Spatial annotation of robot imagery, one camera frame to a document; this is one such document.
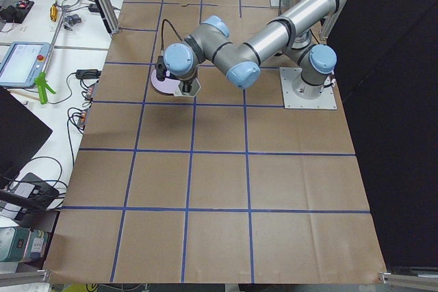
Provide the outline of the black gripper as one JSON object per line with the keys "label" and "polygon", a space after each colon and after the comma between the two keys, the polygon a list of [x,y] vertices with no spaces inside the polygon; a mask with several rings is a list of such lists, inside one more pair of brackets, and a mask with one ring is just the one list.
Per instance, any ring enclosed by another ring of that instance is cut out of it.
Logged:
{"label": "black gripper", "polygon": [[192,90],[192,82],[191,81],[182,81],[180,83],[182,92],[191,92]]}

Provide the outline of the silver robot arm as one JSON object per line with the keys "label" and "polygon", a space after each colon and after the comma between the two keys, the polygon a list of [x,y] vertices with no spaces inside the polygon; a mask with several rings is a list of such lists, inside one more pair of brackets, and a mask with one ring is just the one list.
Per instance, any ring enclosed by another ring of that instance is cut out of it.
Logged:
{"label": "silver robot arm", "polygon": [[347,0],[298,0],[240,45],[229,40],[229,29],[218,16],[204,20],[182,42],[164,51],[164,65],[178,80],[190,80],[196,67],[209,60],[235,86],[249,88],[260,66],[279,51],[289,52],[297,36],[320,19],[335,14]]}
{"label": "silver robot arm", "polygon": [[293,80],[295,94],[307,100],[318,98],[321,93],[335,85],[332,77],[337,63],[337,55],[326,44],[312,41],[312,30],[308,29],[296,37],[292,48],[283,53],[295,62],[302,70]]}

